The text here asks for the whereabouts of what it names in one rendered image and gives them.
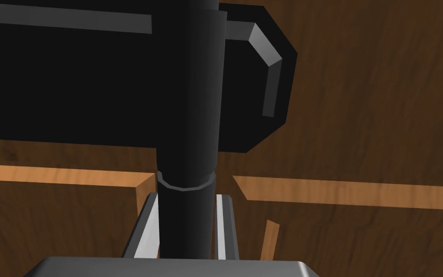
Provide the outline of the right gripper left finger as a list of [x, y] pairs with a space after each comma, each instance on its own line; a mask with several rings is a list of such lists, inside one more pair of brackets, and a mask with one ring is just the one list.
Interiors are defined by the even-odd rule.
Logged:
[[122, 258], [158, 257], [160, 244], [158, 194], [148, 194], [133, 231], [126, 243]]

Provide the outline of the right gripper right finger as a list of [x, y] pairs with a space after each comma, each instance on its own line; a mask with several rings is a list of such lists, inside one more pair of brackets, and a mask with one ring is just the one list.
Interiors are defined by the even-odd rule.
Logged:
[[239, 260], [233, 201], [229, 195], [216, 195], [215, 258]]

